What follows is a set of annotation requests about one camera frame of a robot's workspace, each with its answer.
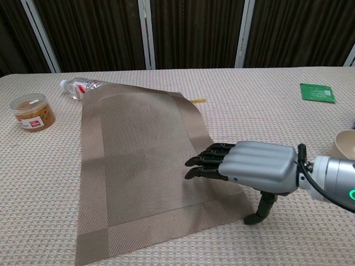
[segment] jar label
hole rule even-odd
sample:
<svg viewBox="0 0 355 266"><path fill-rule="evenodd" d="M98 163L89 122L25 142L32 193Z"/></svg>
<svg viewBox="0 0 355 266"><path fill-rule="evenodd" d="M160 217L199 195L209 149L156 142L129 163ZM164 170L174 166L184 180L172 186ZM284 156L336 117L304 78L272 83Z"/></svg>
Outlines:
<svg viewBox="0 0 355 266"><path fill-rule="evenodd" d="M30 119L21 119L19 122L25 129L36 129L38 127L44 126L44 123L40 116L36 116Z"/></svg>

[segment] green card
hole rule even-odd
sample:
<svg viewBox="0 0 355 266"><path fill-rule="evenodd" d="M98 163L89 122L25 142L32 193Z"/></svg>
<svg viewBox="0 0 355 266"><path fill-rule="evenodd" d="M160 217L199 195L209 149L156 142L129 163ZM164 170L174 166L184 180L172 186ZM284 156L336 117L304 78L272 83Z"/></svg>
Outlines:
<svg viewBox="0 0 355 266"><path fill-rule="evenodd" d="M329 86L314 84L300 84L300 86L303 100L336 102L332 88Z"/></svg>

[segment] yellow object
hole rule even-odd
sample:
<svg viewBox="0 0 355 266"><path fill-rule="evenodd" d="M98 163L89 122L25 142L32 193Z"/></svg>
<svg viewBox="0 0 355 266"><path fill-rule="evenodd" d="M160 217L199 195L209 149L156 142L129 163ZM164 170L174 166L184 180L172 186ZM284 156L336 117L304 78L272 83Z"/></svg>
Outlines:
<svg viewBox="0 0 355 266"><path fill-rule="evenodd" d="M191 100L190 102L192 102L193 104L203 104L206 102L206 99L195 99Z"/></svg>

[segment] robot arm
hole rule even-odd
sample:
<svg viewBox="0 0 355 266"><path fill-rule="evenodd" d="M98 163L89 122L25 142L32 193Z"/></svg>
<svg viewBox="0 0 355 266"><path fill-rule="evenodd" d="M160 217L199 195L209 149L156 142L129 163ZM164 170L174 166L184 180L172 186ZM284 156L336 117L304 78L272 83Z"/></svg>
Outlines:
<svg viewBox="0 0 355 266"><path fill-rule="evenodd" d="M261 191L258 210L244 219L246 224L263 221L278 195L286 196L298 187L314 199L323 201L326 196L333 203L354 212L355 161L318 156L314 165L306 162L303 144L298 147L298 155L291 146L256 141L213 144L186 162L186 166L199 167L192 168L185 178L221 179Z"/></svg>

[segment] tablecloth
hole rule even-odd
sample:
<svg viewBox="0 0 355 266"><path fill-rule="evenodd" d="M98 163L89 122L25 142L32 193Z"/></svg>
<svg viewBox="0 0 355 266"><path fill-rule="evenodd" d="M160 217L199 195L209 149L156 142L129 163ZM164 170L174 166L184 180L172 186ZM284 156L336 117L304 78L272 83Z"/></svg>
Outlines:
<svg viewBox="0 0 355 266"><path fill-rule="evenodd" d="M9 75L0 79L0 264L71 265L80 185L82 104L59 88L83 76L181 92L196 104L214 141L257 140L329 155L355 121L355 68L185 69ZM300 83L331 86L335 104L301 99ZM43 93L56 115L28 133L9 110L16 97ZM243 190L257 207L260 194ZM355 216L301 190L279 197L256 226L242 221L137 250L95 265L350 265Z"/></svg>

